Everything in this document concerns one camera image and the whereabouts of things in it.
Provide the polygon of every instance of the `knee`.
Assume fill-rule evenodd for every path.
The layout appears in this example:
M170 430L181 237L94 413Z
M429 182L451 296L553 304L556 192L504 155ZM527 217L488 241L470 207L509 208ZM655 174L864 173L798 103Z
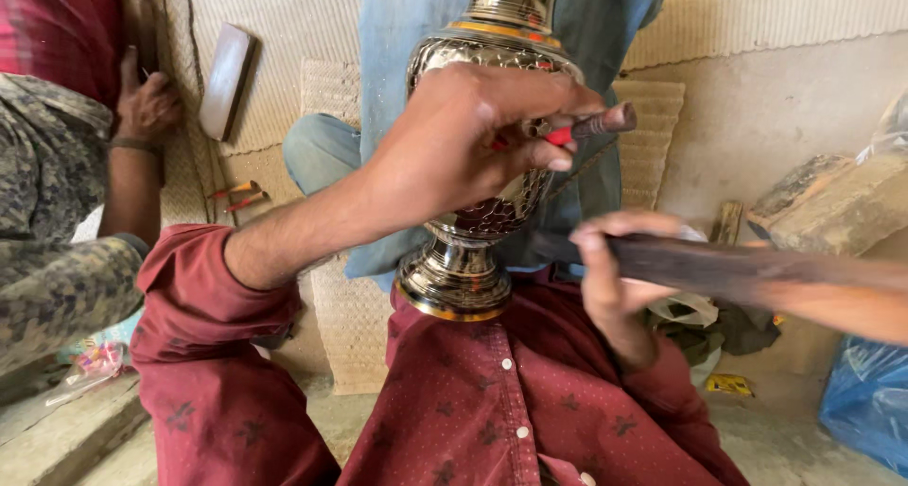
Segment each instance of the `knee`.
M310 113L297 119L281 145L284 158L311 154L313 148L331 140L331 132L336 129L337 122L343 124L326 113Z
M281 145L289 176L311 195L359 167L359 140L346 122L313 113L290 127Z

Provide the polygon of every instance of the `pink shirt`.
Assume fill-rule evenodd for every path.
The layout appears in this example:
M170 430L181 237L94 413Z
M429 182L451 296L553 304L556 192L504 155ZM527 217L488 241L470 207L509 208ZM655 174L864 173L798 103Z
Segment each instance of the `pink shirt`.
M517 275L492 321L425 316L392 295L391 368L343 472L306 398L247 341L291 321L223 260L231 229L178 225L145 261L133 336L161 484L746 484L719 447L683 355L659 340L622 375L574 283Z

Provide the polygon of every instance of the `blue plastic bag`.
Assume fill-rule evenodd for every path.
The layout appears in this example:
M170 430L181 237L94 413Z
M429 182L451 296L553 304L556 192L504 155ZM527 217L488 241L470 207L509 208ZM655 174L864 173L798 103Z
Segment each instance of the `blue plastic bag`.
M840 442L908 479L908 348L846 336L820 422Z

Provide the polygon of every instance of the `gold band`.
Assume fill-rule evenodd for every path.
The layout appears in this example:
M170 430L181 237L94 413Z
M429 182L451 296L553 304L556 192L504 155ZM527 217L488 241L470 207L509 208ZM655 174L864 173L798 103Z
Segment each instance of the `gold band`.
M480 32L490 32L493 34L510 35L520 37L530 41L539 41L555 48L561 48L561 41L550 35L542 35L538 32L527 32L508 26L494 26L491 24L480 24L477 22L451 22L448 27L455 29L475 30Z

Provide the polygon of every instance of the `wooden handle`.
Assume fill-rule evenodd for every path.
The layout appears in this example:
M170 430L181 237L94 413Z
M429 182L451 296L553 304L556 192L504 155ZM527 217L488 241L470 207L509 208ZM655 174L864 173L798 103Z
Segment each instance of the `wooden handle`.
M768 248L697 243L648 234L610 236L621 276L768 307L770 283L864 287L908 295L908 267Z

